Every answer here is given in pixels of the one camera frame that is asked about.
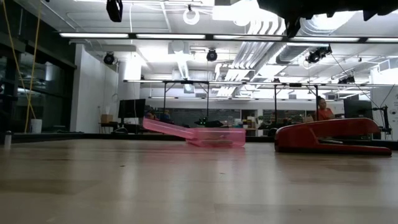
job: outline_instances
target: red stapler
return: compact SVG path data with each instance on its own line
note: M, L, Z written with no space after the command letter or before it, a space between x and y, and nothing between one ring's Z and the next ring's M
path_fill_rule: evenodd
M390 156L386 147L323 144L318 138L360 136L380 133L377 124L367 118L333 119L286 126L275 134L276 152L310 152L335 154L373 154Z

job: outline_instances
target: monitor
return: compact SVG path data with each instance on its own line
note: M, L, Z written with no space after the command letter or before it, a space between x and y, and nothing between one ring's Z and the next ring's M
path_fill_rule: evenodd
M145 115L145 99L121 100L119 118L143 118Z
M344 100L344 117L373 119L372 103L366 100Z

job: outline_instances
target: yellow cable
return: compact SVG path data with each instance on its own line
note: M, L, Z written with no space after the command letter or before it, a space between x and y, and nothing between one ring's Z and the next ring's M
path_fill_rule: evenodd
M7 23L7 28L8 28L8 36L9 36L9 38L10 38L12 54L14 55L14 61L15 61L16 65L17 65L17 71L18 71L19 79L21 80L22 87L23 87L23 89L25 90L26 98L28 99L27 92L26 92L25 85L24 85L24 81L22 80L21 71L19 70L18 59L17 59L17 55L16 55L16 53L15 53L15 48L14 48L14 41L12 41L12 37L11 37L10 24L9 24L9 22L8 22L8 17L7 17L6 0L3 0L3 2L2 2L2 7L3 7L3 9L4 9L4 16L6 17L6 23ZM33 111L33 107L32 107L31 104L28 104L28 109L29 109L29 108L32 110L33 117L36 119L36 115L35 115L35 113L34 113L34 111Z
M30 76L30 88L29 88L29 97L27 99L27 104L30 105L30 99L32 98L32 86L33 86L33 75L35 73L35 64L36 64L36 52L37 52L37 41L39 39L39 28L40 28L40 18L42 15L42 1L39 1L39 9L37 15L37 28L36 28L36 39L35 39L35 49L33 53L33 66L32 66L32 75ZM26 122L25 122L25 133L27 131L27 123L29 121L29 107L26 110Z

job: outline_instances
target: pink plastic ramp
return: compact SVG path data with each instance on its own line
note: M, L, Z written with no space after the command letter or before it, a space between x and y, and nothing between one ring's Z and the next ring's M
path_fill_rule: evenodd
M185 138L200 147L242 147L246 143L243 128L184 128L146 118L144 128Z
M157 131L160 133L170 134L174 136L178 136L185 139L193 139L193 131L190 128L184 128L181 126L167 124L160 121L155 121L152 119L144 118L144 128Z

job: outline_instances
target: woman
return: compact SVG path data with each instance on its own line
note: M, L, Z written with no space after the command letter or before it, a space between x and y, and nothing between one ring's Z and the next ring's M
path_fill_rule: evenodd
M322 97L318 97L318 120L319 121L326 121L329 119L334 119L335 115L331 112L330 108L326 107L326 100Z

